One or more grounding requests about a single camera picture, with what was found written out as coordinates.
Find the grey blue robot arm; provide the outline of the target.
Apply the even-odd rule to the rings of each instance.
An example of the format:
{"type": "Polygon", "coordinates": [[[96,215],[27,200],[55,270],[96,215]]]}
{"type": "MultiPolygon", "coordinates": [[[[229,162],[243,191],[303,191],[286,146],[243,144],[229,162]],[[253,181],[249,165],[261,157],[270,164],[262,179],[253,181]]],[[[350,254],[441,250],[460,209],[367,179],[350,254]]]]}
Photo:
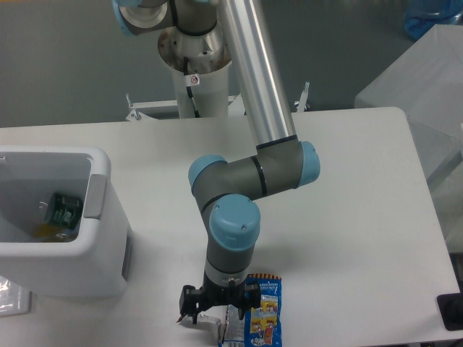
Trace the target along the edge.
{"type": "Polygon", "coordinates": [[[314,182],[320,161],[300,141],[284,94],[260,1],[114,1],[129,35],[158,31],[158,51],[177,84],[179,114],[210,116],[227,109],[227,86],[210,82],[230,65],[256,144],[249,158],[198,158],[188,172],[208,234],[201,287],[184,286],[181,317],[233,305],[239,315],[260,306],[260,286],[247,281],[260,233],[256,200],[314,182]]]}

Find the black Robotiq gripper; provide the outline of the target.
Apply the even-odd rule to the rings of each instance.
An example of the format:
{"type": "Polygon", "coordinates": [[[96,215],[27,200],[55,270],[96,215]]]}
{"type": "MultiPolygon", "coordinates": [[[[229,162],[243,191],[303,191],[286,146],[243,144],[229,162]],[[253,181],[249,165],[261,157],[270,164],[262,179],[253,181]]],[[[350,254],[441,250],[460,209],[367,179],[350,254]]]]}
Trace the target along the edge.
{"type": "Polygon", "coordinates": [[[245,285],[227,284],[219,286],[206,273],[200,288],[185,285],[179,298],[179,312],[181,318],[190,317],[193,324],[197,324],[198,315],[212,307],[233,305],[238,309],[239,320],[251,309],[258,309],[261,305],[261,290],[258,282],[245,285]]]}

